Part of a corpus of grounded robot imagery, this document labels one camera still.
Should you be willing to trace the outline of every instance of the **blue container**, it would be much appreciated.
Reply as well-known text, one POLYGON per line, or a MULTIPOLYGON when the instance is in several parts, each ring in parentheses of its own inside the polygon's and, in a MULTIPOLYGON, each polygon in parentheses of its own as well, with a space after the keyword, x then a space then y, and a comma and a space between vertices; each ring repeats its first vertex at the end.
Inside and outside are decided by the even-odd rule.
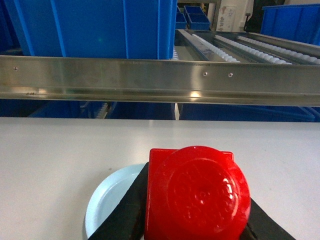
POLYGON ((320 45, 320 4, 263 7, 261 33, 320 45))
POLYGON ((204 14, 187 14, 189 29, 192 30, 209 30, 210 21, 204 14))
POLYGON ((48 101, 28 117, 94 119, 103 105, 104 102, 101 101, 48 101))
POLYGON ((295 106, 183 104, 180 120, 314 122, 315 116, 295 106))
POLYGON ((306 109, 314 115, 314 121, 320 123, 320 107, 306 107, 306 109))
POLYGON ((174 103, 115 102, 107 119, 175 120, 174 103))
POLYGON ((4 2, 26 56, 170 59, 173 55, 177 0, 4 2))
POLYGON ((18 48, 19 42, 5 3, 0 0, 0 52, 18 48))
POLYGON ((184 6, 185 14, 205 14, 199 6, 184 6))
POLYGON ((27 117, 47 102, 46 100, 0 99, 0 117, 27 117))
POLYGON ((187 27, 187 20, 185 15, 181 12, 176 13, 175 18, 175 29, 186 29, 187 27))

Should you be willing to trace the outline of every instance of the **blue plastic crate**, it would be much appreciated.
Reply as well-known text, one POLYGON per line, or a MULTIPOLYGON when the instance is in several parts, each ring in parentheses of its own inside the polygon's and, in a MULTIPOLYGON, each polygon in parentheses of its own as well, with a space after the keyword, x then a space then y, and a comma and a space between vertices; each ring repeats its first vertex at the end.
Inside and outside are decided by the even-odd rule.
POLYGON ((187 20, 185 15, 181 12, 177 12, 176 19, 175 19, 175 29, 186 29, 187 27, 187 20))
POLYGON ((0 52, 18 48, 19 42, 5 3, 0 0, 0 52))
POLYGON ((320 123, 320 107, 306 107, 306 109, 314 115, 314 121, 320 123))
POLYGON ((210 21, 204 14, 187 14, 189 29, 192 30, 209 30, 210 21))
POLYGON ((180 120, 314 122, 315 116, 303 107, 221 104, 183 104, 180 120))
POLYGON ((320 45, 320 4, 263 7, 261 33, 320 45))
POLYGON ((174 103, 115 102, 107 119, 175 120, 174 103))
POLYGON ((205 14, 199 6, 184 6, 185 14, 205 14))
POLYGON ((0 117, 28 117, 46 103, 46 100, 0 99, 0 117))
POLYGON ((177 0, 4 2, 26 56, 170 59, 173 55, 177 0))
POLYGON ((28 117, 94 119, 103 105, 104 102, 100 101, 48 101, 28 117))

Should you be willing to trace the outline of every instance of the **embossed design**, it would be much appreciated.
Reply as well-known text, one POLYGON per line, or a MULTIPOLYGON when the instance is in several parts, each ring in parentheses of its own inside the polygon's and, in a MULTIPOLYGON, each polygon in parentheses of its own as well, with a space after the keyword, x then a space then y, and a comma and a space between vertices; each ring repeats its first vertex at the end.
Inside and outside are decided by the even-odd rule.
POLYGON ((168 198, 177 222, 185 228, 225 229, 238 205, 235 186, 229 175, 210 160, 180 166, 172 175, 168 198))

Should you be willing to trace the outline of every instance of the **white plate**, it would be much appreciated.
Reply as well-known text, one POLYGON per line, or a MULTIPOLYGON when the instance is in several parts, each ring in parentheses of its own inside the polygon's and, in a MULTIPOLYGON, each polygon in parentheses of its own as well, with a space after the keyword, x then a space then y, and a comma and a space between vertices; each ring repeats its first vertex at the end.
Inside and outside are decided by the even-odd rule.
POLYGON ((119 204, 144 165, 145 163, 121 168, 96 188, 85 213, 85 232, 88 238, 119 204))

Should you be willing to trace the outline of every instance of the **blue storage box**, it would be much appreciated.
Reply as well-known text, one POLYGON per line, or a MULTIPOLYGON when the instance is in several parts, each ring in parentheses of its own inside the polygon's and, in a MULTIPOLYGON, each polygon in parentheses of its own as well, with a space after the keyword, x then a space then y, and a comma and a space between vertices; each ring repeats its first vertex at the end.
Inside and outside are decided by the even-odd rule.
POLYGON ((174 103, 115 102, 107 119, 175 120, 174 103))
POLYGON ((261 34, 320 45, 320 4, 263 7, 261 34))
POLYGON ((320 107, 306 107, 306 109, 314 115, 314 121, 320 123, 320 107))
POLYGON ((0 52, 18 48, 19 42, 11 23, 7 8, 0 0, 0 52))
POLYGON ((314 122, 315 116, 303 107, 221 104, 183 104, 180 120, 314 122))
POLYGON ((185 14, 205 14, 199 6, 184 6, 185 14))
POLYGON ((204 14, 187 14, 187 21, 189 23, 189 29, 192 30, 209 30, 210 21, 204 14))
POLYGON ((102 101, 48 101, 29 118, 94 119, 104 105, 102 101))
POLYGON ((185 15, 181 12, 176 13, 175 19, 175 29, 186 29, 187 27, 187 20, 185 15))
POLYGON ((173 56, 177 0, 4 2, 26 56, 128 59, 173 56))
POLYGON ((47 102, 46 100, 0 99, 0 117, 28 117, 47 102))

